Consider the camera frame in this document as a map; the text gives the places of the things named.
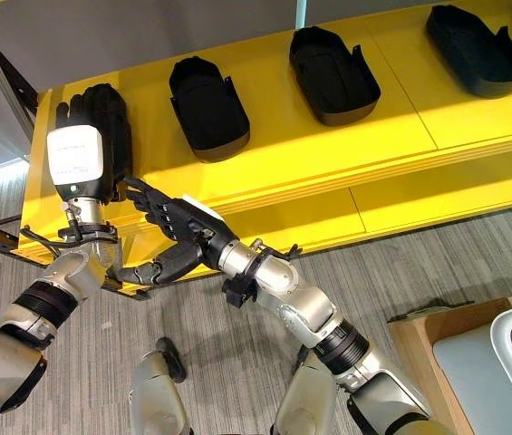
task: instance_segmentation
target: shelf board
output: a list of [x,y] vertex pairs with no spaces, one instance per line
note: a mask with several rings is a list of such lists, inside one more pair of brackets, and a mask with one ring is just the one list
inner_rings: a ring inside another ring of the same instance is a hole
[[512,207],[512,152],[351,188],[367,237]]
[[[464,0],[452,5],[479,16],[512,39],[512,0]],[[464,90],[425,33],[431,6],[365,17],[364,23],[440,149],[512,135],[512,93],[483,99]]]
[[[512,152],[236,213],[226,221],[245,243],[261,237],[280,250],[298,243],[311,252],[508,207]],[[127,266],[149,261],[169,246],[156,228],[132,227],[121,236]],[[36,244],[17,252],[50,261]],[[198,267],[188,277],[206,273]],[[135,288],[126,286],[124,292]]]

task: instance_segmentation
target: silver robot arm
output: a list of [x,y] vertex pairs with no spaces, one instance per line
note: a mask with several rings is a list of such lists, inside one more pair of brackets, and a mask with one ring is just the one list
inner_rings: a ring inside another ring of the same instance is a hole
[[[101,205],[88,204],[82,204],[82,218],[99,219]],[[111,227],[109,232],[85,235],[79,246],[64,249],[38,279],[0,310],[0,413],[20,406],[40,381],[47,365],[43,350],[76,306],[101,288],[116,250]]]
[[102,207],[122,199],[121,180],[132,172],[130,125],[122,97],[97,84],[56,109],[46,138],[53,184],[68,227],[51,242],[25,227],[21,234],[45,245],[54,261],[15,301],[0,310],[0,412],[10,411],[40,381],[42,351],[77,305],[116,278],[121,244],[102,219]]
[[[228,276],[223,290],[230,304],[240,307],[255,299],[313,351],[286,393],[274,434],[328,433],[336,384],[350,393],[349,411],[370,433],[448,434],[430,420],[429,404],[404,372],[358,333],[320,288],[302,279],[289,261],[293,251],[281,254],[261,240],[246,246],[197,201],[169,198],[139,179],[125,180],[133,188],[127,198],[176,245],[166,251],[169,255],[123,269],[120,280],[160,285],[203,263]],[[176,251],[180,261],[170,254]],[[305,401],[307,394],[320,399]]]
[[[351,394],[348,408],[354,419],[378,434],[396,433],[413,422],[428,421],[430,406],[404,372],[359,334],[322,290],[305,282],[288,260],[265,252],[261,241],[246,246],[236,240],[224,249],[218,266],[235,279],[253,268],[256,302],[277,315],[313,350],[335,383]],[[304,367],[314,368],[314,360],[309,358]],[[325,403],[318,406],[323,409]],[[436,428],[436,423],[428,421],[427,426],[430,431],[425,433],[447,433]]]

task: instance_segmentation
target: cable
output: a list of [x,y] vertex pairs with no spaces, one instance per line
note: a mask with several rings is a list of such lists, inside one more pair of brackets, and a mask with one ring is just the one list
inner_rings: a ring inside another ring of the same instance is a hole
[[60,250],[57,247],[50,246],[50,240],[48,240],[46,237],[42,237],[39,234],[34,233],[27,225],[20,229],[20,233],[29,239],[40,243],[43,247],[50,251],[54,258],[58,258],[60,256]]
[[30,240],[41,243],[45,247],[51,247],[52,249],[56,249],[56,250],[58,250],[57,248],[65,249],[65,248],[69,248],[69,247],[80,247],[82,245],[85,245],[85,244],[91,243],[91,242],[107,242],[107,243],[113,243],[113,244],[118,242],[116,238],[107,238],[107,237],[85,238],[84,240],[75,241],[75,242],[53,242],[53,241],[48,240],[47,238],[44,238],[44,237],[34,233],[30,229],[30,227],[28,227],[27,225],[24,228],[20,229],[20,234],[24,235],[25,237],[28,237]]

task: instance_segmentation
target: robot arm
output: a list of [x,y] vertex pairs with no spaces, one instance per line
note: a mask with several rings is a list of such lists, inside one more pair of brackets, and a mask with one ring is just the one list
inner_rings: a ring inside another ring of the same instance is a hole
[[70,113],[59,105],[56,127],[48,135],[48,160],[69,226],[59,231],[63,242],[21,230],[48,247],[54,261],[0,310],[0,413],[25,401],[46,370],[42,351],[121,261],[116,230],[101,210],[120,198],[119,181],[131,171],[124,101],[108,84],[93,86],[72,97]]
[[[193,261],[182,263],[181,270],[201,262],[220,270],[228,276],[223,291],[230,304],[240,307],[252,298],[277,315],[314,351],[335,383],[350,393],[349,411],[366,430],[387,435],[448,433],[429,420],[429,404],[403,371],[358,333],[320,288],[298,274],[289,261],[294,248],[283,255],[261,240],[246,246],[213,210],[195,201],[171,199],[140,180],[126,181],[136,189],[127,191],[127,197],[147,213],[149,222],[184,243],[186,250],[196,247],[196,254],[189,256]],[[151,265],[154,275],[144,275]],[[172,270],[177,270],[177,262],[164,264],[159,255],[147,265],[123,270],[121,277],[125,281],[136,277],[131,282],[138,284],[160,284],[169,281],[163,273],[172,276]],[[314,363],[309,365],[314,370]]]
[[76,306],[101,288],[113,256],[100,252],[105,251],[103,245],[116,243],[112,235],[108,239],[62,253],[15,301],[0,310],[0,413],[26,400],[46,370],[42,351]]

